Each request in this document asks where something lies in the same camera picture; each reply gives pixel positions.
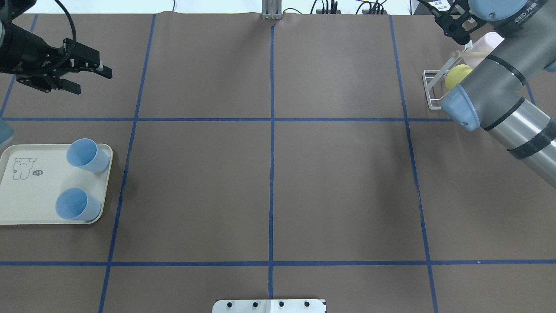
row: bear drawing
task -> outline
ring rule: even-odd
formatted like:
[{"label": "bear drawing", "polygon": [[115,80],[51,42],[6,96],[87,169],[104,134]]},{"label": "bear drawing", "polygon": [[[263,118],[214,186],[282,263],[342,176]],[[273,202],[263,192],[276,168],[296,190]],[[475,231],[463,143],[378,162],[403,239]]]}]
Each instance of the bear drawing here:
[{"label": "bear drawing", "polygon": [[16,158],[13,163],[13,179],[27,179],[37,158]]}]

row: white tray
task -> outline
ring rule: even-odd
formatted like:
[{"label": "white tray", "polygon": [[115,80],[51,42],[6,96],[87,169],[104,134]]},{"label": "white tray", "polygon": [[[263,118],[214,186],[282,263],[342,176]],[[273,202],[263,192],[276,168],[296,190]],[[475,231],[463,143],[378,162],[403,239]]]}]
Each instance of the white tray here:
[{"label": "white tray", "polygon": [[[6,149],[0,158],[0,224],[95,223],[104,209],[114,156],[110,146],[98,146],[110,157],[108,169],[102,173],[71,166],[66,159],[69,144],[13,145]],[[102,203],[96,219],[75,221],[58,216],[56,200],[70,188],[81,188]]]}]

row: black band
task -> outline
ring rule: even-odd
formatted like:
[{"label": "black band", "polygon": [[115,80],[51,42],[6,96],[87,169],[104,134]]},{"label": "black band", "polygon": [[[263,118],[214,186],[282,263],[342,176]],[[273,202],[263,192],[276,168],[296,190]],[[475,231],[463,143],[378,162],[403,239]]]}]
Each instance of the black band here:
[{"label": "black band", "polygon": [[519,81],[522,83],[523,86],[527,85],[527,80],[525,79],[525,76],[523,76],[523,74],[521,74],[521,72],[518,71],[518,69],[516,69],[510,63],[507,63],[506,61],[500,59],[497,56],[493,56],[493,55],[488,55],[486,58],[504,66],[508,71],[510,71],[515,77],[517,77],[519,79]]},{"label": "black band", "polygon": [[556,121],[550,119],[548,125],[529,142],[508,152],[516,159],[523,160],[546,148],[554,139],[556,139]]},{"label": "black band", "polygon": [[500,125],[500,123],[506,120],[510,115],[514,114],[514,112],[523,104],[523,102],[525,102],[525,98],[522,97],[514,106],[512,106],[512,108],[508,112],[506,112],[506,114],[502,115],[501,118],[496,120],[496,122],[492,123],[490,126],[485,127],[484,130],[489,131],[492,128]]}]

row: blue grid line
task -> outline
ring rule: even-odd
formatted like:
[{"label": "blue grid line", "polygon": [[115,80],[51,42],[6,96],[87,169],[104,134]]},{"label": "blue grid line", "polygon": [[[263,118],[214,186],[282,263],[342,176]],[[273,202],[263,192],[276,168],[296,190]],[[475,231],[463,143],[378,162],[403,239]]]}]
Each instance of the blue grid line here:
[{"label": "blue grid line", "polygon": [[134,121],[133,118],[4,118],[5,121]]},{"label": "blue grid line", "polygon": [[112,266],[160,266],[160,267],[199,267],[199,266],[268,266],[267,261],[232,262],[112,262]]},{"label": "blue grid line", "polygon": [[[33,23],[31,23],[31,29],[29,29],[30,32],[34,31],[34,27],[37,25],[37,19],[38,19],[38,14],[35,14]],[[2,108],[0,109],[0,118],[4,115],[4,111],[6,110],[6,106],[8,105],[9,96],[12,93],[13,84],[15,82],[16,82],[16,76],[12,75],[12,81],[9,83],[8,92],[4,97],[4,102],[2,103]]]},{"label": "blue grid line", "polygon": [[537,105],[535,103],[535,97],[533,97],[533,91],[531,90],[531,86],[529,86],[529,84],[527,84],[526,86],[527,86],[527,92],[529,93],[529,97],[531,98],[531,103]]},{"label": "blue grid line", "polygon": [[390,31],[392,34],[392,44],[394,47],[394,58],[396,61],[396,70],[398,72],[398,84],[400,87],[400,96],[401,96],[401,105],[404,109],[404,118],[405,118],[405,130],[408,136],[408,145],[409,145],[409,155],[411,157],[411,167],[413,168],[413,180],[415,183],[415,187],[417,189],[417,197],[419,200],[419,212],[421,214],[421,232],[423,233],[423,244],[425,246],[425,257],[427,262],[427,269],[429,271],[429,283],[430,283],[430,293],[433,301],[433,309],[434,313],[438,313],[438,302],[436,300],[436,289],[434,286],[434,276],[433,276],[433,267],[430,264],[430,251],[429,251],[429,240],[426,235],[426,225],[425,225],[425,214],[423,212],[423,202],[421,201],[421,190],[419,188],[419,177],[417,176],[417,165],[415,164],[415,154],[413,152],[413,143],[411,142],[411,130],[409,128],[409,118],[408,118],[408,109],[405,102],[405,92],[404,92],[404,85],[401,79],[401,68],[400,68],[400,59],[398,56],[398,47],[396,45],[396,33],[394,30],[394,19],[392,16],[390,18]]},{"label": "blue grid line", "polygon": [[268,118],[138,118],[138,121],[156,122],[270,122]]},{"label": "blue grid line", "polygon": [[405,119],[396,118],[281,118],[277,122],[403,122]]},{"label": "blue grid line", "polygon": [[[135,118],[4,118],[6,121],[135,121]],[[140,122],[272,122],[272,118],[137,118]],[[451,119],[409,119],[410,122],[451,122]],[[274,118],[274,122],[405,122],[396,118]]]},{"label": "blue grid line", "polygon": [[[268,261],[121,261],[118,267],[226,267],[268,266]],[[431,260],[431,261],[272,261],[272,266],[453,266],[453,265],[556,265],[556,259],[517,260]],[[0,261],[0,266],[107,266],[108,262],[94,261]]]},{"label": "blue grid line", "polygon": [[274,26],[270,27],[270,199],[269,199],[269,299],[274,297]]},{"label": "blue grid line", "polygon": [[152,35],[155,30],[155,22],[156,22],[156,14],[152,15],[151,21],[151,31],[148,35],[148,44],[147,44],[147,51],[145,53],[145,63],[143,64],[143,73],[141,75],[141,84],[139,86],[139,93],[137,95],[137,105],[135,107],[135,117],[133,121],[133,127],[131,128],[131,135],[130,135],[130,144],[127,148],[127,157],[126,157],[126,165],[123,170],[123,178],[122,178],[122,187],[120,189],[120,198],[118,200],[118,208],[116,210],[116,218],[114,220],[114,229],[112,231],[112,239],[110,241],[110,251],[108,253],[108,264],[106,265],[106,273],[104,283],[102,285],[102,293],[101,293],[101,300],[98,306],[98,313],[102,313],[104,309],[104,303],[106,299],[106,291],[108,289],[108,279],[110,278],[110,269],[112,264],[112,258],[114,256],[114,246],[116,244],[116,235],[118,233],[118,225],[120,223],[120,213],[122,210],[122,202],[123,202],[123,192],[126,187],[127,183],[127,174],[130,167],[130,157],[131,157],[131,150],[133,148],[133,140],[135,138],[135,131],[137,128],[137,119],[139,117],[139,109],[141,108],[141,97],[143,94],[143,86],[145,84],[145,76],[147,75],[147,66],[148,66],[148,57],[151,51],[151,43],[152,43]]},{"label": "blue grid line", "polygon": [[0,266],[106,266],[107,262],[0,261]]},{"label": "blue grid line", "polygon": [[275,266],[422,266],[427,264],[427,261],[274,261]]}]

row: brown table surface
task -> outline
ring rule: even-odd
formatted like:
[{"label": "brown table surface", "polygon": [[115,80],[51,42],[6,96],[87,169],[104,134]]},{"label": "brown table surface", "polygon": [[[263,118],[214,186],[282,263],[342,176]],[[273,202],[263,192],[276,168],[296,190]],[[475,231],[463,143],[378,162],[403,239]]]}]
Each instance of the brown table surface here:
[{"label": "brown table surface", "polygon": [[[556,307],[556,192],[486,132],[428,110],[421,73],[458,49],[432,17],[73,18],[114,78],[67,75],[75,96],[3,75],[0,113],[13,144],[109,144],[105,211],[1,226],[1,312]],[[70,37],[63,15],[16,21],[52,46]],[[555,81],[523,92],[553,116]]]}]

